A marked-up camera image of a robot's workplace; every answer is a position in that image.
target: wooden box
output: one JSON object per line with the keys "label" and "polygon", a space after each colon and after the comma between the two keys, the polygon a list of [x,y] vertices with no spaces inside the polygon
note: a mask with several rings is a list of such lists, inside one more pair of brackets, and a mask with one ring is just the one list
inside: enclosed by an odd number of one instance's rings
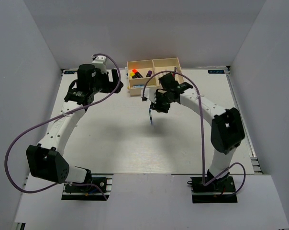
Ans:
{"label": "wooden box", "polygon": [[[164,70],[172,70],[174,71],[174,67],[177,68],[177,72],[181,72],[181,66],[179,65],[178,58],[167,58],[167,59],[153,59],[153,60],[145,60],[145,61],[130,61],[127,62],[127,70],[129,74],[129,90],[131,96],[140,95],[141,89],[148,81],[149,78],[146,78],[146,74],[149,70],[151,70],[155,74]],[[131,72],[133,69],[136,69],[143,78],[132,79]],[[162,88],[159,84],[158,79],[162,77],[164,74],[159,74],[155,78],[151,79],[147,85],[147,87],[154,87],[156,89]],[[176,80],[181,84],[184,82],[184,79],[180,75],[176,75]]]}

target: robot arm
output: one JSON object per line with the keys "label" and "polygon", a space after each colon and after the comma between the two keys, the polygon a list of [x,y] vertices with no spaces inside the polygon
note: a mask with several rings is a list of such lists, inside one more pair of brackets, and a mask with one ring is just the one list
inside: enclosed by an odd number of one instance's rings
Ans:
{"label": "robot arm", "polygon": [[[171,73],[159,79],[162,89],[145,89],[143,101],[151,101],[150,108],[157,112],[168,113],[170,104],[177,102],[200,114],[197,92],[193,87],[184,82],[179,84]],[[203,118],[211,126],[211,143],[214,146],[214,155],[207,172],[208,180],[217,176],[230,166],[233,154],[245,133],[239,111],[235,108],[225,109],[205,97],[201,97]],[[217,179],[228,176],[223,173]]]}
{"label": "robot arm", "polygon": [[[68,89],[60,114],[64,117],[56,120],[48,133],[36,146],[30,145],[26,151],[32,176],[56,183],[75,182],[90,183],[91,171],[69,165],[63,158],[66,143],[78,121],[86,113],[86,109],[66,115],[65,113],[91,104],[98,92],[110,93],[118,83],[117,70],[112,69],[113,82],[109,82],[106,71],[107,59],[98,56],[93,64],[80,65],[78,79]],[[119,93],[123,84],[115,93]]]}

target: blue label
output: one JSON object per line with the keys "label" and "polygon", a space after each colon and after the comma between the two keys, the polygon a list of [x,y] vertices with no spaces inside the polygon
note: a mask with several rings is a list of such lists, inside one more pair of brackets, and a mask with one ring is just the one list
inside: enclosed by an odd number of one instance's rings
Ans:
{"label": "blue label", "polygon": [[74,74],[76,72],[77,72],[76,70],[65,70],[64,74]]}
{"label": "blue label", "polygon": [[210,73],[210,74],[223,74],[225,72],[224,72],[224,70],[209,70],[208,73]]}

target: white wall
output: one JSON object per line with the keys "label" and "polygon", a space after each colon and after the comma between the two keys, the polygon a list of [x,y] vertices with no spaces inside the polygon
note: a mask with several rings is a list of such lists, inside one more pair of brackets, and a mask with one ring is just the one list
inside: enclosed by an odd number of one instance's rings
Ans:
{"label": "white wall", "polygon": [[265,0],[24,0],[61,68],[95,52],[231,65]]}
{"label": "white wall", "polygon": [[260,165],[289,221],[289,0],[267,0],[231,76]]}
{"label": "white wall", "polygon": [[[60,69],[22,0],[0,1],[0,230],[9,230],[20,193],[4,173],[10,142],[26,128],[50,116],[60,82]],[[16,144],[9,168],[22,186],[28,172],[25,150],[42,129]]]}

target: white work surface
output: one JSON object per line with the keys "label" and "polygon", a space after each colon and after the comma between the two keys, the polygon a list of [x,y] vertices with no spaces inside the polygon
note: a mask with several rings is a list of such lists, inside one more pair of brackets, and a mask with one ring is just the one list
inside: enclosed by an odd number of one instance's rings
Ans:
{"label": "white work surface", "polygon": [[[236,186],[243,176],[235,175]],[[61,200],[63,185],[23,194],[26,230],[278,230],[288,223],[271,176],[248,175],[238,203],[193,204],[189,176],[115,174],[108,201]],[[50,182],[29,177],[26,189]]]}
{"label": "white work surface", "polygon": [[[225,108],[234,107],[225,74],[208,74],[207,70],[182,71],[198,86],[200,93]],[[74,129],[66,145],[64,157],[72,165],[93,173],[177,173],[202,172],[200,116],[177,103],[168,114],[152,111],[150,102],[128,93],[128,77],[121,70],[124,87],[101,104],[90,107]],[[60,113],[64,97],[76,74],[63,75],[52,117]],[[98,93],[95,101],[105,97]],[[204,121],[206,169],[211,164],[213,146],[211,127]],[[240,162],[248,174],[254,173],[250,149],[243,140],[232,162]],[[242,174],[240,167],[231,169]]]}

